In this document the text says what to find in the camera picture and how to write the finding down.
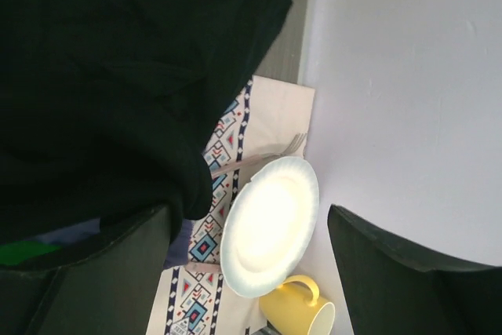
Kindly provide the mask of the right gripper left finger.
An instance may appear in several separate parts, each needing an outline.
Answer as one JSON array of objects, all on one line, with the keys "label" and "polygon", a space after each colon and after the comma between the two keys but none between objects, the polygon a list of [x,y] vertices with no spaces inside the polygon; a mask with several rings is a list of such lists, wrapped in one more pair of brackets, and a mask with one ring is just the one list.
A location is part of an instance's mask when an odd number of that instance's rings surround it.
[{"label": "right gripper left finger", "polygon": [[170,241],[157,206],[84,242],[1,268],[3,334],[144,334]]}]

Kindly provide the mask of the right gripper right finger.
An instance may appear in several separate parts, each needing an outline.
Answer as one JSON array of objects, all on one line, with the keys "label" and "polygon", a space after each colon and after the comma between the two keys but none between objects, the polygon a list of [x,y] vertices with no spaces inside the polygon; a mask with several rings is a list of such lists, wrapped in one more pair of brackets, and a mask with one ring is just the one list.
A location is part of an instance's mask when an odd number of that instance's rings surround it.
[{"label": "right gripper right finger", "polygon": [[328,229],[356,334],[499,334],[501,269],[385,231],[341,206]]}]

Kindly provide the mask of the navy purple garment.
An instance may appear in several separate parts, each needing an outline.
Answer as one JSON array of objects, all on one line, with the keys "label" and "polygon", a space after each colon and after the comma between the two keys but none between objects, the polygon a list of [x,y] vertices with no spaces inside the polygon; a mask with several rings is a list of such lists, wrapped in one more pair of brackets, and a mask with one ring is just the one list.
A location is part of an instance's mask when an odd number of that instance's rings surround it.
[{"label": "navy purple garment", "polygon": [[[190,220],[183,219],[179,234],[169,244],[168,253],[163,265],[164,270],[183,266],[188,263],[188,249],[192,230],[193,223]],[[41,243],[43,245],[64,247],[84,241],[91,236],[98,235],[100,231],[100,219],[96,218],[36,235],[30,238],[29,241]]]}]

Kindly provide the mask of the black garment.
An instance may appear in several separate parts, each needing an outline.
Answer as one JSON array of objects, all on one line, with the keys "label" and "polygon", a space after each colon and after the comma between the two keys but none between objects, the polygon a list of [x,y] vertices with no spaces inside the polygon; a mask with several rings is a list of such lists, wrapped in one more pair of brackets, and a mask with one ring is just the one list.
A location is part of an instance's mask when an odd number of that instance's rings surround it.
[{"label": "black garment", "polygon": [[1,240],[167,205],[198,220],[202,154],[292,0],[1,0]]}]

